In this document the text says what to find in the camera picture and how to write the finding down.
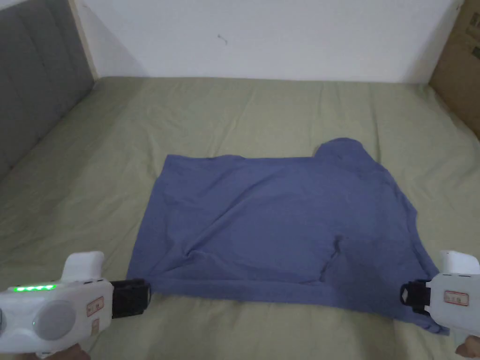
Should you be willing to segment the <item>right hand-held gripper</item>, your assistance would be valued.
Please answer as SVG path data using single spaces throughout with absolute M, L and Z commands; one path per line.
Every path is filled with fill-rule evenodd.
M 448 328 L 457 345 L 480 335 L 479 260 L 453 250 L 441 251 L 442 271 L 431 280 L 415 280 L 400 288 L 400 301 L 417 314 Z

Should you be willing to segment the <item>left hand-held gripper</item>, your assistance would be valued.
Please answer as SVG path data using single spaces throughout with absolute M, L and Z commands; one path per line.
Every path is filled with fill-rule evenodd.
M 100 251 L 73 253 L 59 280 L 2 291 L 1 353 L 46 358 L 96 336 L 113 319 L 141 315 L 151 300 L 150 284 L 108 281 L 102 276 L 103 261 Z

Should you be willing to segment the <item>person's left hand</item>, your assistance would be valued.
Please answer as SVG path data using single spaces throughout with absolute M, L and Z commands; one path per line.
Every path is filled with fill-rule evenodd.
M 51 354 L 44 360 L 90 360 L 90 356 L 80 347 L 79 344 L 75 344 L 65 350 Z

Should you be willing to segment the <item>person's right hand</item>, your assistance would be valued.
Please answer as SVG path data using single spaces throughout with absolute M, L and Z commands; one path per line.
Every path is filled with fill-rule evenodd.
M 477 336 L 468 336 L 465 341 L 456 348 L 455 353 L 464 358 L 480 357 L 480 338 Z

